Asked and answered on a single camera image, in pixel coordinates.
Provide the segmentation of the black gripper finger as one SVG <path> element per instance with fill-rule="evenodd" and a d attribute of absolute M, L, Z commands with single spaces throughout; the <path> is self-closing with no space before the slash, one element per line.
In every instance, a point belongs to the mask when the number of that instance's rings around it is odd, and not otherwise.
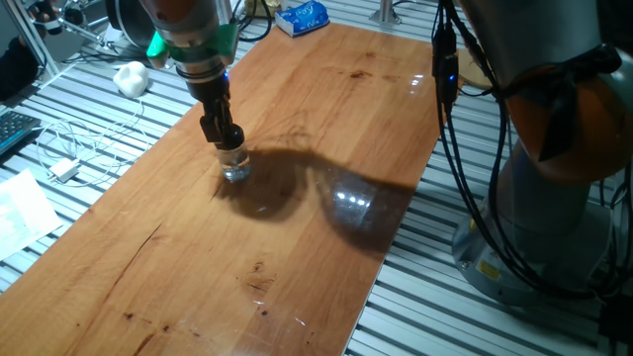
<path fill-rule="evenodd" d="M 222 143 L 229 143 L 232 139 L 232 117 L 228 96 L 217 100 L 217 127 Z"/>
<path fill-rule="evenodd" d="M 200 118 L 200 126 L 207 142 L 219 143 L 222 141 L 222 135 L 217 127 L 215 116 L 203 116 Z"/>

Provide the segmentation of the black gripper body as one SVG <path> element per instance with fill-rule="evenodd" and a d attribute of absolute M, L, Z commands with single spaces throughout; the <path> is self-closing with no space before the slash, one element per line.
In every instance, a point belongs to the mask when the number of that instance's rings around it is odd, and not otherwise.
<path fill-rule="evenodd" d="M 229 94 L 228 73 L 223 72 L 213 79 L 188 80 L 187 87 L 191 95 L 202 103 L 207 116 L 217 117 L 217 100 Z"/>

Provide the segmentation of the person's hand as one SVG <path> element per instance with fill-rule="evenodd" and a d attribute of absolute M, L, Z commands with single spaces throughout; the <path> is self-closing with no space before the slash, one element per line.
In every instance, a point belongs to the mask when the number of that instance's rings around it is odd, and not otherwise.
<path fill-rule="evenodd" d="M 57 12 L 49 0 L 37 0 L 28 7 L 33 16 L 34 25 L 41 35 L 48 33 L 52 36 L 60 35 L 62 25 L 57 19 Z"/>

